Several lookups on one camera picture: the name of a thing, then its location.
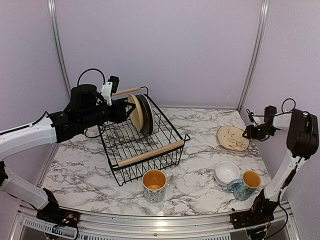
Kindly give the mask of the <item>white bowl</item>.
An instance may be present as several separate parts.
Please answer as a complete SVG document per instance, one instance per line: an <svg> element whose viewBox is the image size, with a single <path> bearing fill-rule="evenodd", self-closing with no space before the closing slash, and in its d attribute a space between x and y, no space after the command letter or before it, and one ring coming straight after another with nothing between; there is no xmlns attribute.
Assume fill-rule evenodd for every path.
<svg viewBox="0 0 320 240"><path fill-rule="evenodd" d="M239 179L241 172L237 165L229 161L221 161L215 166L215 179L223 187L235 179Z"/></svg>

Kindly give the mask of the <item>right aluminium frame post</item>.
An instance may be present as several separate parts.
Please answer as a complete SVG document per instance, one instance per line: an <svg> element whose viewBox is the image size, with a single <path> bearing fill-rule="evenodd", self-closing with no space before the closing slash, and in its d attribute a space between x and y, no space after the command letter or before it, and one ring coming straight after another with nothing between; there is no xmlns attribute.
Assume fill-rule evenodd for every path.
<svg viewBox="0 0 320 240"><path fill-rule="evenodd" d="M237 105L237 110L241 112L245 106L246 99L248 97L251 84L254 79L254 74L257 66L257 62L259 59L259 54L263 45L263 40L266 32L266 25L267 25L267 18L268 18L268 12L269 12L269 0L262 0L261 1L261 8L260 8L260 14L259 14L259 20L258 20L258 26L257 26L257 32L253 47L253 52L251 55L248 71L246 74L246 78L244 81L244 85L241 91L241 95L239 98L239 102Z"/></svg>

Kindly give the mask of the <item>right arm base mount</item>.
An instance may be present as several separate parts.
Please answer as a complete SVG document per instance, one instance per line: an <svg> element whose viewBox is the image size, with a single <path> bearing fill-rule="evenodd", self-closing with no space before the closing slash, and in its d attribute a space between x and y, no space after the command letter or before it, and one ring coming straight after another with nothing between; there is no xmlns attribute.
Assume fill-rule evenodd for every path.
<svg viewBox="0 0 320 240"><path fill-rule="evenodd" d="M256 225L271 222L275 219L273 214L265 215L254 213L251 210L233 212L230 215L230 221L234 229L253 227Z"/></svg>

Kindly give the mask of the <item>plain cream yellow plate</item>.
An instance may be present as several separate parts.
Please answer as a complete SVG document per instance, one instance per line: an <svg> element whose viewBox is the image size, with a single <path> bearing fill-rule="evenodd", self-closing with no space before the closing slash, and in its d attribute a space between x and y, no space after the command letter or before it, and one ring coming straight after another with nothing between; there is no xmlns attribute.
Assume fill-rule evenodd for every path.
<svg viewBox="0 0 320 240"><path fill-rule="evenodd" d="M133 126L136 128L138 132L140 132L143 128L144 124L144 117L143 117L143 111L141 104L138 100L138 98L134 94L129 94L127 101L131 104L135 105L134 110L130 114L130 119L133 124Z"/></svg>

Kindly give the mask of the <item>black wire dish rack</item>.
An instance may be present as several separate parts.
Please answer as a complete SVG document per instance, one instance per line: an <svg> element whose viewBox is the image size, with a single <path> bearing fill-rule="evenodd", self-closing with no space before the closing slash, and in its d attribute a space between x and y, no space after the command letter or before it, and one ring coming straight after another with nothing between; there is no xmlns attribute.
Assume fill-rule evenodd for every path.
<svg viewBox="0 0 320 240"><path fill-rule="evenodd" d="M180 163L188 134L181 135L164 112L146 95L153 108L154 132L144 136L131 118L107 122L98 128L109 169L119 186L133 182L149 170L167 170Z"/></svg>

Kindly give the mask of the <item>left aluminium frame post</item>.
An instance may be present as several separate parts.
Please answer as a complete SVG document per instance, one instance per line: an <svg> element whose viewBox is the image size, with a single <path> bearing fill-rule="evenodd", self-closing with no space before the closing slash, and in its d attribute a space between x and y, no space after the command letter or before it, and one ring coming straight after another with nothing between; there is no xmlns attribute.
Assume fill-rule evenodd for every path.
<svg viewBox="0 0 320 240"><path fill-rule="evenodd" d="M50 24L53 34L53 40L55 45L55 50L57 54L57 60L62 76L63 85L66 91L67 98L71 99L71 84L68 76L68 71L65 63L64 53L63 53L63 46L61 42L61 36L59 31L59 22L57 16L57 9L56 9L56 1L55 0L48 0L48 12L50 17Z"/></svg>

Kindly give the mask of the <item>blue mug yellow inside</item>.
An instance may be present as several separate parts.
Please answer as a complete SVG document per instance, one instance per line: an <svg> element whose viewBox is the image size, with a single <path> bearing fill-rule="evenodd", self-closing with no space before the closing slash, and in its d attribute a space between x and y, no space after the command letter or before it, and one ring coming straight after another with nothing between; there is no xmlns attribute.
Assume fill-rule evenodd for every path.
<svg viewBox="0 0 320 240"><path fill-rule="evenodd" d="M261 177L252 170L246 171L242 178L232 180L227 186L227 192L232 193L239 201L245 201L261 185Z"/></svg>

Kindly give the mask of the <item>cream gold rimmed plate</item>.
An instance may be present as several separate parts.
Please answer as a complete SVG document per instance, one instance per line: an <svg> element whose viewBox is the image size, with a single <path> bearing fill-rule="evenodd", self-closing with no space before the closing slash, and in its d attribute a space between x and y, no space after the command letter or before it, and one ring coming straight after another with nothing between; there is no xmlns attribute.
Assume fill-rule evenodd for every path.
<svg viewBox="0 0 320 240"><path fill-rule="evenodd" d="M250 141L243 137L244 131L236 126L224 125L216 132L216 139L220 146L227 150L243 152L248 149Z"/></svg>

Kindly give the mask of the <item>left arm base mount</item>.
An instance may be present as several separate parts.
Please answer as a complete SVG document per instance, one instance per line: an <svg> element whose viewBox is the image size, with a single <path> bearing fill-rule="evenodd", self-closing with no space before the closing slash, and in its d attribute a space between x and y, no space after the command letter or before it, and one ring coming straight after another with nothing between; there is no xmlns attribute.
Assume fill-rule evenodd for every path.
<svg viewBox="0 0 320 240"><path fill-rule="evenodd" d="M66 209L58 209L55 212L45 212L40 210L36 217L40 220L52 223L59 226L67 226L75 228L78 226L80 213L78 211L71 211Z"/></svg>

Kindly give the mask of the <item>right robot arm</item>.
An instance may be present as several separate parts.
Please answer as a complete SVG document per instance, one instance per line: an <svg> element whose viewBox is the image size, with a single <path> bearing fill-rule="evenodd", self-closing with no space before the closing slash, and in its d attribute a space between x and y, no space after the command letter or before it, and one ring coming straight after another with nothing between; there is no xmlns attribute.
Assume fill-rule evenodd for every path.
<svg viewBox="0 0 320 240"><path fill-rule="evenodd" d="M276 131L287 131L286 155L272 181L259 193L253 202L247 219L258 224L267 214L272 214L280 203L281 197L301 166L314 155L319 148L319 128L316 115L296 108L287 112L277 112L275 106L264 109L264 120L255 123L256 114L247 111L251 125L242 136L248 140L266 141Z"/></svg>

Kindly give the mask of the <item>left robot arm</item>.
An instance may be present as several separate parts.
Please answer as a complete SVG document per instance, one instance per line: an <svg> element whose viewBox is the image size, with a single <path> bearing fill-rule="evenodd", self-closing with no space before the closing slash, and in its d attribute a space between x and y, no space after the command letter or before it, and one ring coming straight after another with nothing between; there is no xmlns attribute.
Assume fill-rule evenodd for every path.
<svg viewBox="0 0 320 240"><path fill-rule="evenodd" d="M53 194L37 187L12 172L4 160L14 154L42 145L62 143L93 126L106 122L122 123L129 118L135 104L125 100L112 100L116 87L109 82L97 91L93 84L81 84L71 89L70 102L63 111L43 117L36 123L3 131L0 134L0 189L21 199L44 215L53 223L63 219L63 211Z"/></svg>

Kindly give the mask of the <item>grey reindeer plate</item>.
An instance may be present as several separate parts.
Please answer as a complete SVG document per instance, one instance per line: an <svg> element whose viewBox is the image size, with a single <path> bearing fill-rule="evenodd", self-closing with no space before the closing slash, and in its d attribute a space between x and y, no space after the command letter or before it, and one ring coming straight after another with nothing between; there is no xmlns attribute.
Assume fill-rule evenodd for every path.
<svg viewBox="0 0 320 240"><path fill-rule="evenodd" d="M136 96L140 102L142 112L143 112L143 127L141 129L141 133L144 136L149 136L152 131L152 118L151 111L147 101L147 98L144 94L139 94Z"/></svg>

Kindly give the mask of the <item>front aluminium rail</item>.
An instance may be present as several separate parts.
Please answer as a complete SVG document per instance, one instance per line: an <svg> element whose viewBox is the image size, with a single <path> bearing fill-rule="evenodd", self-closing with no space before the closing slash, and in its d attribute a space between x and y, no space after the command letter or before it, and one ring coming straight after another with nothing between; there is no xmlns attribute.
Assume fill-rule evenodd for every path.
<svg viewBox="0 0 320 240"><path fill-rule="evenodd" d="M37 219L37 212L21 204L9 233L10 240L246 240L267 222L235 229L230 213L191 216L135 216L81 210L77 228Z"/></svg>

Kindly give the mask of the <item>aluminium frame post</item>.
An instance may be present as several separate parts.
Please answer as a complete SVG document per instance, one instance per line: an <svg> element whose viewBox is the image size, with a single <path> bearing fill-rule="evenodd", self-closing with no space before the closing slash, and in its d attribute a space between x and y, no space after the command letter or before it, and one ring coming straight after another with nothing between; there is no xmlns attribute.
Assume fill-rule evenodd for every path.
<svg viewBox="0 0 320 240"><path fill-rule="evenodd" d="M246 74L246 78L244 81L244 85L241 91L241 95L239 98L239 102L237 105L237 110L241 112L245 106L246 99L248 97L251 84L254 79L254 74L257 66L257 62L259 59L259 54L263 45L263 40L266 32L266 25L267 25L267 18L268 18L268 12L269 12L269 0L262 0L261 1L261 8L260 8L260 14L259 14L259 20L258 20L258 26L257 26L257 32L253 47L253 52L251 55L248 71Z"/></svg>
<svg viewBox="0 0 320 240"><path fill-rule="evenodd" d="M57 54L57 60L62 76L63 85L66 91L67 98L71 99L71 84L68 76L68 71L65 63L64 53L63 53L63 46L61 42L61 36L59 31L59 22L57 16L57 9L56 9L56 1L55 0L48 0L48 12L50 17L50 24L53 34L53 40L55 45L55 50Z"/></svg>

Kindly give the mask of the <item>patterned mug yellow inside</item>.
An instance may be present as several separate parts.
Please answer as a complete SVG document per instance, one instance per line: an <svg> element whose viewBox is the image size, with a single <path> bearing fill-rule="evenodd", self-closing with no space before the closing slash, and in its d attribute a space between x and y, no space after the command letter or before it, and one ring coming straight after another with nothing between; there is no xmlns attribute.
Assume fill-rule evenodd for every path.
<svg viewBox="0 0 320 240"><path fill-rule="evenodd" d="M160 203L165 198L166 187L172 184L172 172L149 170L142 177L143 196L149 203Z"/></svg>

